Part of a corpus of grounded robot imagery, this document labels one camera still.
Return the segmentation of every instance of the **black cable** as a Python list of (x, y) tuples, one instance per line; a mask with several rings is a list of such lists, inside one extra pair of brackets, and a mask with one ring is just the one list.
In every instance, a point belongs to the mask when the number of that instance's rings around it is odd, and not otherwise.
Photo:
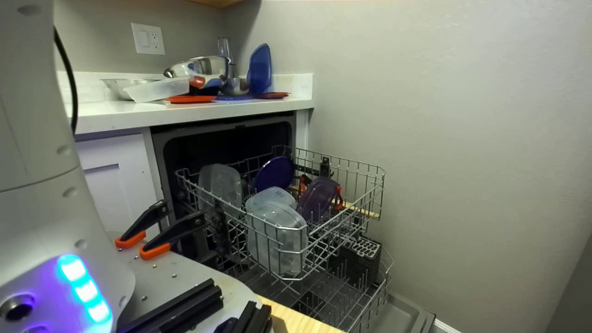
[(55, 27), (53, 27), (53, 36), (57, 46), (57, 51), (60, 53), (60, 56), (62, 57), (62, 62), (64, 63), (64, 67), (66, 68), (68, 81), (70, 82), (70, 91), (72, 92), (72, 119), (70, 121), (70, 128), (72, 128), (72, 134), (75, 134), (76, 125), (78, 124), (78, 92), (76, 91), (74, 72), (72, 71), (72, 66), (70, 65), (70, 60), (68, 59), (68, 55), (66, 54), (64, 44), (62, 44), (62, 39), (60, 39), (60, 35), (57, 33), (57, 29)]

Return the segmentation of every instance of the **gray wall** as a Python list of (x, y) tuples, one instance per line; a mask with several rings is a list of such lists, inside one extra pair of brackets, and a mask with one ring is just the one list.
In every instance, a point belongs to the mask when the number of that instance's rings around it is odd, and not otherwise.
[(570, 282), (547, 333), (589, 332), (592, 327), (592, 238), (584, 248), (578, 265), (575, 267)]
[(387, 170), (392, 291), (463, 333), (540, 333), (592, 232), (589, 0), (246, 1), (242, 71), (314, 72), (312, 148)]
[[(82, 72), (162, 73), (216, 54), (226, 32), (222, 11), (184, 0), (56, 0), (54, 19), (74, 71)], [(166, 55), (136, 53), (132, 22), (161, 27)]]

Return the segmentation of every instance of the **baseboard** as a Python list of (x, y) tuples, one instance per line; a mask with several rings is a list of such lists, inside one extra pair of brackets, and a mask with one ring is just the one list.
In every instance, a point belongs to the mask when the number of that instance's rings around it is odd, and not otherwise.
[(432, 330), (430, 333), (461, 333), (460, 331), (454, 329), (453, 327), (444, 324), (442, 321), (436, 319), (434, 321), (434, 325), (432, 326)]

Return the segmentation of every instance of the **white countertop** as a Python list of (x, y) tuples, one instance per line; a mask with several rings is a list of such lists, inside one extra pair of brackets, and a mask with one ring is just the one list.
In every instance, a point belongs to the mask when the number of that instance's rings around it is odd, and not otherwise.
[[(70, 116), (72, 105), (66, 103), (65, 107)], [(313, 107), (312, 98), (297, 97), (286, 97), (277, 101), (251, 100), (232, 104), (168, 104), (163, 101), (140, 104), (127, 101), (80, 103), (76, 134), (251, 116)]]

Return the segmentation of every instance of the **upper dish rack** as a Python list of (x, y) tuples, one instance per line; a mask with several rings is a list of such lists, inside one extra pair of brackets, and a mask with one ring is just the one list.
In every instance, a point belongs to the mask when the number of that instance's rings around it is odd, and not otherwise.
[[(328, 174), (331, 179), (341, 186), (343, 207), (337, 211), (330, 209), (327, 214), (320, 216), (316, 222), (307, 221), (306, 225), (299, 228), (284, 228), (248, 213), (244, 208), (245, 201), (254, 192), (252, 184), (259, 169), (270, 159), (276, 156), (288, 156), (295, 166), (294, 182), (288, 189), (298, 199), (300, 196), (300, 184), (298, 177), (305, 174), (315, 179), (322, 174)], [(178, 183), (185, 191), (185, 204), (190, 209), (197, 211), (208, 207), (199, 207), (199, 203), (210, 207), (223, 207), (226, 225), (223, 235), (220, 228), (210, 228), (209, 233), (214, 239), (224, 242), (225, 253), (221, 254), (223, 261), (230, 264), (262, 266), (259, 264), (259, 253), (251, 253), (247, 246), (247, 234), (254, 232), (263, 239), (258, 246), (265, 246), (268, 260), (272, 257), (272, 251), (279, 253), (277, 259), (279, 269), (269, 271), (273, 276), (283, 281), (301, 281), (311, 273), (318, 271), (319, 266), (327, 262), (332, 255), (336, 255), (338, 249), (345, 243), (356, 239), (360, 233), (368, 230), (369, 221), (379, 219), (382, 211), (382, 192), (384, 189), (384, 170), (377, 165), (339, 158), (322, 153), (312, 152), (289, 146), (274, 146), (270, 153), (254, 156), (236, 163), (228, 164), (238, 170), (242, 176), (243, 203), (240, 207), (223, 200), (204, 188), (197, 186), (199, 172), (192, 173), (189, 169), (180, 169), (175, 172)], [(275, 234), (261, 232), (254, 227), (253, 221), (266, 224), (266, 230), (275, 230)], [(279, 241), (278, 232), (289, 231), (297, 235), (302, 246), (298, 251), (290, 251), (284, 248)], [(282, 256), (297, 257), (299, 269), (297, 274), (281, 273), (285, 270), (282, 266)]]

